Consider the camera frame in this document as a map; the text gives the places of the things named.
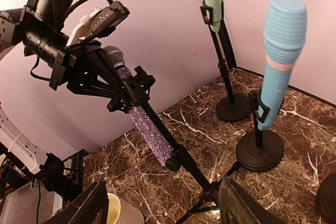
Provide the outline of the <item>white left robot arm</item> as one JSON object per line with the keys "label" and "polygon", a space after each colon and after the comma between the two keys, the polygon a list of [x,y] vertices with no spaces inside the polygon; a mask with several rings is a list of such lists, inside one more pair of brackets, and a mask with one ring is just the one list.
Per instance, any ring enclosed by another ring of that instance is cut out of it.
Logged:
{"label": "white left robot arm", "polygon": [[21,8],[1,11],[1,57],[22,46],[25,58],[37,58],[35,66],[51,68],[48,77],[30,73],[15,79],[14,98],[1,106],[1,147],[25,174],[65,199],[75,198],[79,187],[64,175],[62,160],[90,143],[62,114],[63,102],[51,92],[64,87],[76,95],[106,98],[111,112],[131,103],[129,85],[118,77],[100,42],[129,10],[119,1],[107,1],[69,35],[63,28],[77,6],[74,0],[28,0]]}

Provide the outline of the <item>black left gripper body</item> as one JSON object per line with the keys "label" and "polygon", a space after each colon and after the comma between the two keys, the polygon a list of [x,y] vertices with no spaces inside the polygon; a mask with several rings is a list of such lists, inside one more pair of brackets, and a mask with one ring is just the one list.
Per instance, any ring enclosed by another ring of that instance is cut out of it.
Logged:
{"label": "black left gripper body", "polygon": [[66,84],[67,89],[76,94],[76,72],[97,73],[94,51],[100,46],[101,43],[96,40],[68,47],[58,42],[49,43],[48,65],[52,68],[49,86],[56,91],[59,86]]}

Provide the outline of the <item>black tripod microphone stand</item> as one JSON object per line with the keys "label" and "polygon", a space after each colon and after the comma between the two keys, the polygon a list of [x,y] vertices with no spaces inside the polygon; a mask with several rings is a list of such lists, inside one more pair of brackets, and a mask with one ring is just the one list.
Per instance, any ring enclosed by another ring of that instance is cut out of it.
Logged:
{"label": "black tripod microphone stand", "polygon": [[[127,114],[127,109],[129,109],[130,107],[128,105],[125,105],[123,103],[123,100],[124,99],[122,99],[121,101],[111,101],[108,104],[108,110],[110,112],[120,110]],[[192,177],[202,188],[202,193],[199,195],[198,202],[190,210],[188,210],[187,213],[177,221],[177,223],[184,223],[191,215],[196,213],[219,210],[218,191],[219,185],[222,181],[219,180],[217,182],[210,183],[198,168],[194,158],[190,155],[190,153],[183,145],[179,144],[175,140],[173,135],[165,127],[165,125],[154,112],[149,103],[147,101],[143,102],[141,104],[141,107],[143,107],[146,114],[150,117],[152,122],[159,129],[159,131],[162,133],[164,138],[168,141],[173,149],[170,159],[166,161],[165,167],[173,172],[178,172],[180,168],[183,167],[187,172],[192,175]]]}

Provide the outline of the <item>black stand of green microphone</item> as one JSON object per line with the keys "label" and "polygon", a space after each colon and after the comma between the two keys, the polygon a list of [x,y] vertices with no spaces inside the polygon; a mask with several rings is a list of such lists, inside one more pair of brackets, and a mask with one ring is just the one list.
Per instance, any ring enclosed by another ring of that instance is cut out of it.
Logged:
{"label": "black stand of green microphone", "polygon": [[218,102],[215,108],[215,113],[218,119],[224,122],[232,123],[245,119],[250,114],[250,109],[247,96],[243,93],[235,93],[230,81],[229,70],[236,68],[237,64],[232,43],[224,22],[224,12],[223,19],[220,21],[220,24],[220,30],[217,33],[213,32],[210,25],[206,24],[209,27],[218,58],[218,68],[227,93],[227,96]]}

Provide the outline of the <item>blue microphone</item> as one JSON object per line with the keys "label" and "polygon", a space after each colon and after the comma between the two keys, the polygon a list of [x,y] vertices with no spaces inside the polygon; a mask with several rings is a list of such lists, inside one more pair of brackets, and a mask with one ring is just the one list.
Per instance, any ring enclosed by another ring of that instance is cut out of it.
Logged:
{"label": "blue microphone", "polygon": [[266,66],[260,100],[258,129],[274,123],[284,100],[293,67],[306,42],[307,7],[301,0],[270,0],[263,31]]}

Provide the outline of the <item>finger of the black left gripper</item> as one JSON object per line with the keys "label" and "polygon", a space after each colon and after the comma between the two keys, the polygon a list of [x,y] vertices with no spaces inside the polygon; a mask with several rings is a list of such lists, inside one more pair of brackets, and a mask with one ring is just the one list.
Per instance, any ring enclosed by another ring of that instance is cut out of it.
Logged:
{"label": "finger of the black left gripper", "polygon": [[124,54],[119,48],[99,48],[95,50],[97,74],[106,82],[108,97],[121,101],[132,101],[129,85],[122,80],[116,67],[125,66]]}
{"label": "finger of the black left gripper", "polygon": [[103,98],[124,98],[126,96],[115,74],[104,74],[102,79],[105,83],[99,81],[98,76],[94,71],[89,71],[88,73],[84,71],[76,72],[76,94]]}

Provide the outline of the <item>black stand of blue microphone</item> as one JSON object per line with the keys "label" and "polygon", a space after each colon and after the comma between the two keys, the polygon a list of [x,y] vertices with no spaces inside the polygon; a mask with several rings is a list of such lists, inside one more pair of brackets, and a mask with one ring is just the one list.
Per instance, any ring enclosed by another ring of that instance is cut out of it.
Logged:
{"label": "black stand of blue microphone", "polygon": [[236,159],[240,167],[254,173],[269,171],[280,164],[284,156],[282,138],[270,130],[258,128],[270,112],[261,100],[261,91],[249,92],[249,108],[253,115],[254,130],[246,133],[237,143]]}

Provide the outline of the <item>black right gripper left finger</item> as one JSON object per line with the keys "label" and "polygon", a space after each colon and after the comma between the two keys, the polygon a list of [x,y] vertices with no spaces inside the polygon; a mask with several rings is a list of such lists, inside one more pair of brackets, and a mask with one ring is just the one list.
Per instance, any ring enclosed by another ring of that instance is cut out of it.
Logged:
{"label": "black right gripper left finger", "polygon": [[82,224],[107,222],[109,200],[106,184],[96,180],[70,205],[51,217],[48,224]]}

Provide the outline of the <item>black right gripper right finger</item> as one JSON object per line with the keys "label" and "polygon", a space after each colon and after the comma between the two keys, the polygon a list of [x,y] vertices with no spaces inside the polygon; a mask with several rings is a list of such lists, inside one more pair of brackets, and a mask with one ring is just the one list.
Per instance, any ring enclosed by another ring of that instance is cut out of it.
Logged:
{"label": "black right gripper right finger", "polygon": [[268,212],[234,180],[224,177],[218,191],[221,223],[231,223],[232,214],[237,223],[283,223]]}

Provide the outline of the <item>glitter purple silver microphone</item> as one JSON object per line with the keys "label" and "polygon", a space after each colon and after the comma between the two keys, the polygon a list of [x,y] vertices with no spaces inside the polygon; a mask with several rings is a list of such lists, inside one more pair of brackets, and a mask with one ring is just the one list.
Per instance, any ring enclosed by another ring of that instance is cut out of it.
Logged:
{"label": "glitter purple silver microphone", "polygon": [[129,91],[128,96],[123,100],[123,103],[130,107],[127,109],[127,114],[129,114],[158,162],[163,167],[166,166],[166,161],[170,159],[173,149],[141,107],[143,102],[148,101],[147,94],[142,91],[131,71],[125,66],[123,52],[116,46],[106,46],[103,49],[126,85],[125,89]]}

